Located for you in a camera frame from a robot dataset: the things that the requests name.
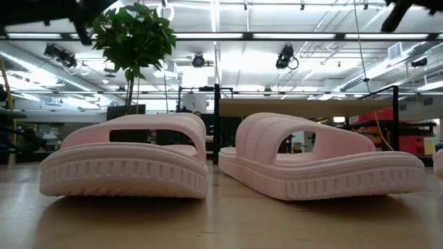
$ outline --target ceiling light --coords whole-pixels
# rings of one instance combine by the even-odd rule
[[[345,117],[334,117],[334,122],[345,122]]]
[[[177,39],[241,39],[242,33],[177,33]]]
[[[60,34],[44,34],[44,33],[10,33],[11,39],[61,39]]]
[[[63,98],[63,102],[70,104],[75,107],[81,107],[84,109],[98,109],[98,107],[95,104],[89,103],[84,100],[78,100],[75,98]]]
[[[335,34],[253,34],[254,39],[334,39]]]
[[[15,97],[18,97],[18,98],[24,98],[24,99],[27,99],[27,100],[40,101],[39,98],[35,97],[34,95],[27,94],[27,93],[22,93],[22,94],[11,93],[11,95],[15,96]]]
[[[425,39],[429,34],[360,34],[360,39]],[[346,34],[345,39],[358,39],[358,34]]]
[[[420,91],[429,91],[429,90],[436,89],[436,88],[439,88],[439,87],[443,87],[443,81],[434,82],[434,83],[428,83],[428,84],[426,84],[424,86],[421,86],[421,87],[417,88],[417,91],[419,91],[419,92]]]

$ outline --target wooden table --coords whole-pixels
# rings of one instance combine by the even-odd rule
[[[283,202],[210,167],[206,200],[55,198],[0,167],[0,248],[443,248],[443,183],[419,194]]]

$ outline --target yellow cable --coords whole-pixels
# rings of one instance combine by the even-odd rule
[[[0,69],[1,69],[1,74],[3,75],[3,79],[5,80],[6,93],[8,94],[9,110],[14,111],[14,102],[12,101],[11,88],[9,87],[8,77],[6,75],[6,68],[5,64],[3,63],[3,60],[1,59],[0,59]],[[14,118],[12,119],[12,129],[14,131],[17,130],[17,121]],[[13,145],[17,144],[17,134],[15,133],[12,134],[12,144]]]
[[[368,77],[366,77],[365,61],[363,59],[363,52],[361,50],[359,19],[357,18],[357,4],[356,4],[355,0],[354,0],[354,16],[355,16],[355,23],[356,23],[356,26],[357,26],[357,37],[359,38],[361,66],[363,67],[363,74],[365,75],[365,78],[367,79]],[[366,87],[368,88],[368,93],[371,93],[371,90],[370,90],[368,82],[366,82]],[[394,149],[389,145],[388,141],[386,141],[386,139],[384,138],[384,136],[383,136],[383,134],[381,132],[379,117],[377,117],[377,111],[374,111],[374,114],[375,114],[375,121],[377,121],[377,127],[379,128],[379,134],[381,136],[381,139],[384,141],[386,146],[388,146],[388,148],[393,151]]]

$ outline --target slide sandal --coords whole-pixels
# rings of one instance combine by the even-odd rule
[[[316,134],[313,152],[277,154],[291,133]],[[316,200],[416,192],[424,165],[398,151],[376,152],[360,134],[304,118],[256,113],[240,124],[236,148],[223,148],[219,168],[250,188],[280,200]]]
[[[195,144],[109,142],[112,130],[180,131]],[[47,196],[170,196],[202,199],[208,188],[206,128],[191,113],[129,115],[74,131],[42,161]]]
[[[443,181],[443,149],[434,153],[434,174]]]

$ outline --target green leaves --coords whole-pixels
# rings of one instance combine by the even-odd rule
[[[135,12],[135,17],[128,13]],[[162,70],[159,60],[172,54],[176,46],[169,20],[143,4],[108,10],[92,23],[97,34],[93,49],[103,50],[103,57],[115,64],[114,70],[125,71],[127,81],[135,77],[146,80],[142,68]]]

